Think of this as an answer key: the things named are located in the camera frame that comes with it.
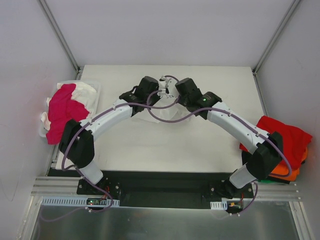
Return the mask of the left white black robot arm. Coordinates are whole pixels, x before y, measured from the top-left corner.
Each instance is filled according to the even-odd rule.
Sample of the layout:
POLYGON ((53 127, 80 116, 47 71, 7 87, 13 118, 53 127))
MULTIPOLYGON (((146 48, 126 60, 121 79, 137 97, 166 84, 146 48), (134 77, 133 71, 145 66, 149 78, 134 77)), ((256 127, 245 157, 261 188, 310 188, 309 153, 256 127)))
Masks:
POLYGON ((88 188, 96 195, 103 193, 106 182, 103 173, 94 162, 95 141, 114 125, 142 112, 147 98, 159 90, 159 82, 150 76, 141 79, 139 85, 122 93, 109 109, 87 119, 69 120, 64 127, 58 149, 62 161, 69 159, 72 167, 89 180, 88 188))

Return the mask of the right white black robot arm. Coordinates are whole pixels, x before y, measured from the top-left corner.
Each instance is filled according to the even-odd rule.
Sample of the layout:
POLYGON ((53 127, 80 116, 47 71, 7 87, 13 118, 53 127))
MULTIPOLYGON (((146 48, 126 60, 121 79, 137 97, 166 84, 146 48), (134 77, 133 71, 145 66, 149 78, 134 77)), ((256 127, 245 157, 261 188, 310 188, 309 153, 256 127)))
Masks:
POLYGON ((177 82, 175 88, 179 94, 180 105, 227 131, 250 154, 242 167, 214 187, 218 195, 227 199, 237 197, 247 184, 266 179, 283 160, 283 137, 280 133, 269 133, 252 125, 232 112, 213 92, 202 93, 192 78, 177 82))

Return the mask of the white daisy print t-shirt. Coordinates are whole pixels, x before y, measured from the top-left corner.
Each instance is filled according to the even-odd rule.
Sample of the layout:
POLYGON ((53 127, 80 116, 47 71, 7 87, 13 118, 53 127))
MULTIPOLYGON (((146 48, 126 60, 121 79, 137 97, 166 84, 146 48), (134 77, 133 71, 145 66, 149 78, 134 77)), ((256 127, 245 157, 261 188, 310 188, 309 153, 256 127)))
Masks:
MULTIPOLYGON (((169 105, 172 105, 176 98, 178 97, 178 91, 175 87, 175 84, 177 83, 176 80, 171 79, 171 83, 169 84, 168 88, 168 95, 166 97, 160 98, 160 100, 153 105, 154 107, 167 107, 169 105)), ((163 109, 151 109, 151 113, 155 115, 156 117, 163 119, 163 120, 177 120, 177 107, 176 104, 170 106, 169 108, 163 108, 163 109)), ((142 112, 137 113, 135 116, 133 116, 133 119, 135 121, 146 121, 150 123, 160 123, 160 121, 153 116, 150 115, 147 109, 144 109, 142 112)))

